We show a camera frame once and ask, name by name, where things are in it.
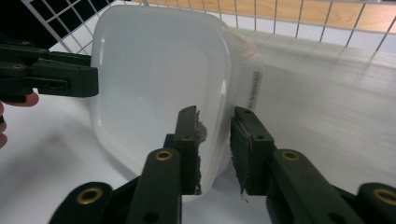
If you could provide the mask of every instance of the white lid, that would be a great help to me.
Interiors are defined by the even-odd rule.
[[[126,6],[106,11],[92,48],[100,85],[92,125],[105,149],[140,174],[150,151],[175,132],[178,111],[196,105],[207,128],[199,147],[205,193],[229,150],[240,69],[234,41],[222,21],[199,12]]]

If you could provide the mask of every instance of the wire rack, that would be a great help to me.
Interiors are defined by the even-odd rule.
[[[52,50],[91,54],[94,27],[115,5],[202,11],[231,27],[396,53],[396,4],[320,0],[22,0],[58,41]]]

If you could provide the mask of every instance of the white wire grid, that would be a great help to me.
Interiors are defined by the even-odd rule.
[[[44,19],[42,15],[36,10],[36,8],[32,5],[34,1],[42,1],[42,3],[48,8],[48,10],[52,13],[52,16],[49,19]],[[58,41],[58,44],[55,45],[51,50],[57,51],[67,51],[73,53],[80,54],[88,54],[91,55],[92,51],[92,38],[94,27],[100,18],[101,14],[107,10],[108,8],[115,5],[145,5],[148,6],[149,3],[147,0],[143,0],[142,3],[134,3],[134,2],[125,2],[125,1],[115,1],[111,3],[109,0],[106,0],[107,6],[101,10],[95,8],[92,3],[92,0],[75,0],[71,2],[70,0],[64,0],[67,2],[67,7],[61,10],[60,12],[55,12],[55,10],[48,4],[47,0],[23,0],[23,3],[31,10],[31,12],[37,17],[37,19],[47,28],[47,30],[52,34],[52,36]],[[94,15],[87,21],[84,21],[81,16],[78,14],[78,11],[75,9],[75,5],[80,1],[88,1],[91,5]],[[205,2],[202,1],[203,4],[203,12],[207,14],[211,14],[220,18],[222,21],[227,23],[231,27],[249,29],[252,31],[272,33],[274,35],[288,35],[293,36],[295,38],[303,38],[314,40],[317,42],[325,42],[332,43],[344,47],[352,47],[359,49],[370,49],[375,51],[383,51],[383,52],[391,52],[396,53],[396,34],[392,33],[391,30],[395,25],[396,16],[393,18],[393,21],[390,23],[389,28],[386,32],[368,32],[358,30],[358,24],[361,19],[361,15],[364,12],[367,4],[389,4],[389,3],[375,3],[374,1],[365,1],[361,4],[361,9],[357,19],[354,22],[353,28],[337,28],[331,27],[328,24],[329,16],[332,12],[332,6],[334,2],[340,2],[332,0],[330,1],[329,8],[327,11],[327,16],[324,24],[308,24],[301,21],[303,14],[303,5],[304,0],[301,0],[301,6],[299,11],[299,17],[297,21],[282,21],[278,18],[278,8],[277,3],[278,0],[275,0],[275,16],[272,19],[263,19],[257,17],[257,8],[254,7],[254,15],[253,16],[240,16],[237,14],[237,4],[236,0],[234,0],[234,14],[226,14],[223,12],[213,12],[209,11],[205,8]],[[191,2],[189,0],[189,10],[195,10],[191,8]],[[155,1],[154,4],[151,4],[150,7],[164,7],[159,2]],[[177,5],[172,6],[180,9],[183,8],[179,1],[177,0]],[[75,29],[70,30],[65,22],[61,19],[61,15],[66,12],[66,10],[72,9],[75,13],[75,16],[79,19],[81,25]],[[66,30],[68,35],[61,37],[51,26],[50,22],[58,21],[62,27]]]

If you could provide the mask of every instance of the barcode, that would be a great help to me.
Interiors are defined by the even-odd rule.
[[[247,102],[247,109],[252,110],[256,106],[257,96],[262,83],[262,72],[254,71],[251,79],[250,97]]]

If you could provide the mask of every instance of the human hand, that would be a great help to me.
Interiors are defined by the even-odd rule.
[[[11,103],[11,102],[3,102],[6,105],[15,105],[15,106],[33,106],[38,103],[38,95],[36,93],[32,93],[26,96],[26,102],[24,103]],[[4,106],[2,102],[0,102],[0,148],[3,147],[7,142],[7,137],[3,132],[7,128],[7,124],[3,119]]]

